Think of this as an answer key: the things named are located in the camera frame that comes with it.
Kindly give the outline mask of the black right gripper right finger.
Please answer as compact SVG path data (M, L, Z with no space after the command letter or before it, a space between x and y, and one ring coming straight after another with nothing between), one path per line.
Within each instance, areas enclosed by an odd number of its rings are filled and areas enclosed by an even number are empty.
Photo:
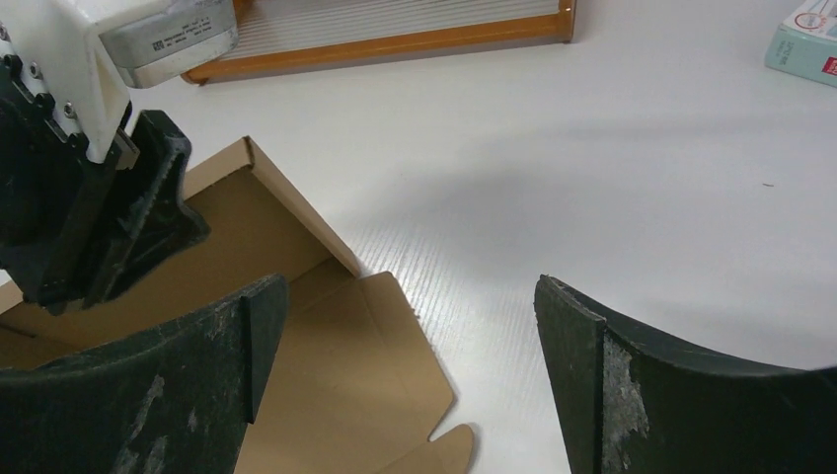
M553 276L535 286L574 473L832 473L836 370L701 347Z

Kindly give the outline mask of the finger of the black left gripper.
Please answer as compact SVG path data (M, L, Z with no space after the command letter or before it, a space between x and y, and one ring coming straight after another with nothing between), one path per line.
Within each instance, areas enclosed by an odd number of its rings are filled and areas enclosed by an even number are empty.
M82 271L81 306L120 297L169 258L203 242L210 227L185 204L191 143L160 110L138 114L139 156L118 171Z

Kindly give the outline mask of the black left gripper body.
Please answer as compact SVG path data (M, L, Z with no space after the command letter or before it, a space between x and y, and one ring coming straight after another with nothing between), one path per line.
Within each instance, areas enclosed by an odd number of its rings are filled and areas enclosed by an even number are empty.
M80 264L131 140L118 129L106 159L66 133L47 92L31 92L20 61L1 64L1 268L26 302L61 314L84 297Z

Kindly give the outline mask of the brown cardboard box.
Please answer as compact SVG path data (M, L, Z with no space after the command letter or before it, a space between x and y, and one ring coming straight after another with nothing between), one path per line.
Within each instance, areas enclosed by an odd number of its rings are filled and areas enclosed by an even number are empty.
M475 435L398 282L250 138L188 171L208 239L51 316L1 284L5 473L465 473Z

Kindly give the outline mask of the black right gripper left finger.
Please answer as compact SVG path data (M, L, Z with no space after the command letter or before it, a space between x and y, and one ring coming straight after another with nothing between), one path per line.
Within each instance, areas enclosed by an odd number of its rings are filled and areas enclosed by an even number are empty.
M283 276L32 369L1 372L5 473L231 473L288 312Z

